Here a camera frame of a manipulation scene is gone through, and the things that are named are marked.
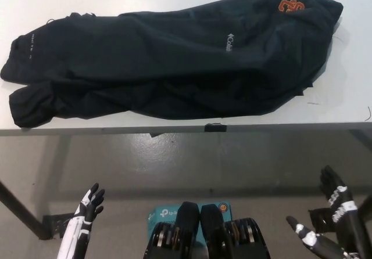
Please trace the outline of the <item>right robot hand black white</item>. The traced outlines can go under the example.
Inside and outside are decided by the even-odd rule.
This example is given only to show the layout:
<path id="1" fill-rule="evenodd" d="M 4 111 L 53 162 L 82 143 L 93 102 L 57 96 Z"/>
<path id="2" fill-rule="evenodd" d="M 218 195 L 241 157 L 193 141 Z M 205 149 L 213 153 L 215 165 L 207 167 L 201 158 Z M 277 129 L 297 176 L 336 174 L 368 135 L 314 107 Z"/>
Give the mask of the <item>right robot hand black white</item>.
<path id="1" fill-rule="evenodd" d="M 350 189 L 330 166 L 321 170 L 320 182 L 321 191 L 330 206 L 338 241 L 314 232 L 293 216 L 286 217 L 287 223 L 302 244 L 318 258 L 361 258 L 362 252 L 357 245 L 361 222 Z"/>

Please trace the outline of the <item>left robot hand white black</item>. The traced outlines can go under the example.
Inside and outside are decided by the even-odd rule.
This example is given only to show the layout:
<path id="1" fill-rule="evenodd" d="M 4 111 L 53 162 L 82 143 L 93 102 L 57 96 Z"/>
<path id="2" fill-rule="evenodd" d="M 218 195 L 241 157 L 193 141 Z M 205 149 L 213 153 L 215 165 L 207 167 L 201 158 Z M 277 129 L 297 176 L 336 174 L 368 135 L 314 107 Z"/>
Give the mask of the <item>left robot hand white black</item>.
<path id="1" fill-rule="evenodd" d="M 84 259 L 96 217 L 103 212 L 105 190 L 95 183 L 81 199 L 69 220 L 59 248 L 57 259 Z"/>

